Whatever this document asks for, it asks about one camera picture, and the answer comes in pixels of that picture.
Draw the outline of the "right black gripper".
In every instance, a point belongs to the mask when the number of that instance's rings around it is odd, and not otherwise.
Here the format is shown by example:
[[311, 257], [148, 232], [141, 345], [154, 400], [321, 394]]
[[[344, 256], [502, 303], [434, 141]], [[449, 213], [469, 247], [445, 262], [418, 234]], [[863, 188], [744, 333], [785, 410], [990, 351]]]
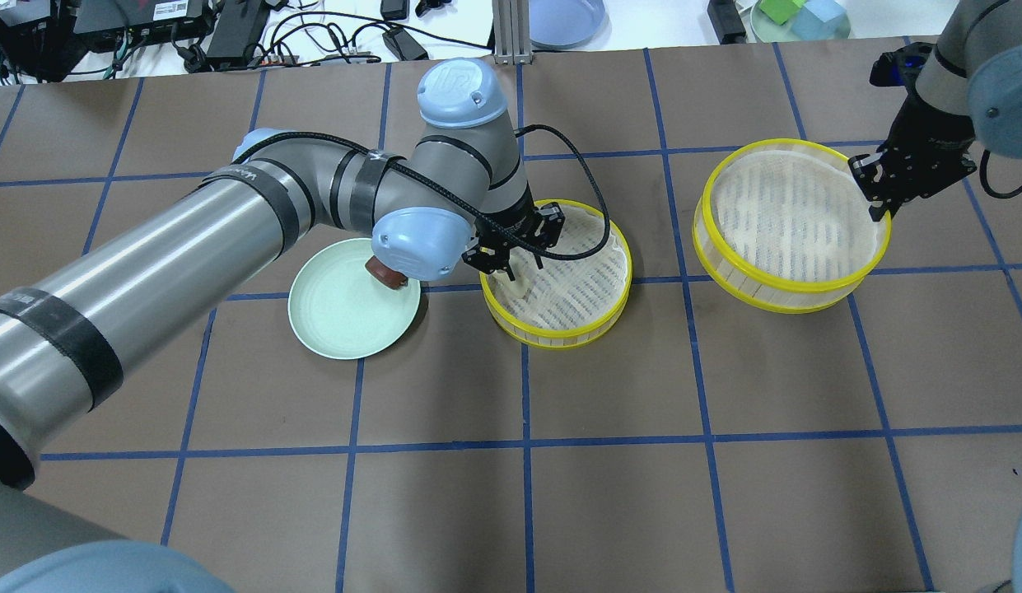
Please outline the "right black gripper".
[[848, 159], [872, 221], [892, 218], [911, 200], [931, 198], [973, 173], [968, 150], [974, 140], [969, 117], [908, 95], [877, 150]]

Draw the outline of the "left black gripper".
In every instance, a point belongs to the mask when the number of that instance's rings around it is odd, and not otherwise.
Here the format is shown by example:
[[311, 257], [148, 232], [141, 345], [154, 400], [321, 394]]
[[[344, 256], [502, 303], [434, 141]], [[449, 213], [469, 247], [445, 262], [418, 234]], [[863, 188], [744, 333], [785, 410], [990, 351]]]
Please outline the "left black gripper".
[[566, 214], [559, 203], [515, 206], [500, 213], [474, 219], [474, 238], [462, 253], [465, 265], [483, 274], [506, 273], [514, 277], [511, 252], [526, 250], [542, 268], [545, 258], [558, 244], [566, 224]]

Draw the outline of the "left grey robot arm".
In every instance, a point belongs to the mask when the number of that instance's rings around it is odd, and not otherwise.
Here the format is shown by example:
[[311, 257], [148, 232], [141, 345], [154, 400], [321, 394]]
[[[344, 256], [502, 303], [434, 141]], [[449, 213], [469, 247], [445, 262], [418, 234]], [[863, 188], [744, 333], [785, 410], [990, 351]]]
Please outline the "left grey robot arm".
[[537, 206], [506, 94], [477, 58], [417, 91], [410, 158], [344, 138], [252, 131], [228, 166], [148, 222], [0, 296], [0, 592], [228, 592], [192, 558], [26, 495], [41, 451], [192, 320], [316, 225], [368, 236], [372, 281], [434, 282], [460, 262], [554, 260], [564, 216]]

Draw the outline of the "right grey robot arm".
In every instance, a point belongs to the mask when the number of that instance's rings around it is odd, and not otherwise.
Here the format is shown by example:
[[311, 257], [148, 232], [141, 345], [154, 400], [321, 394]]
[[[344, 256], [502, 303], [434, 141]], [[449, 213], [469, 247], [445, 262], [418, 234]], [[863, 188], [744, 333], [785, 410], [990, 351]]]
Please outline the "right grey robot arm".
[[959, 1], [933, 44], [880, 55], [869, 83], [902, 87], [887, 138], [848, 162], [873, 222], [978, 173], [982, 191], [1015, 198], [989, 180], [992, 156], [1022, 159], [1022, 1]]

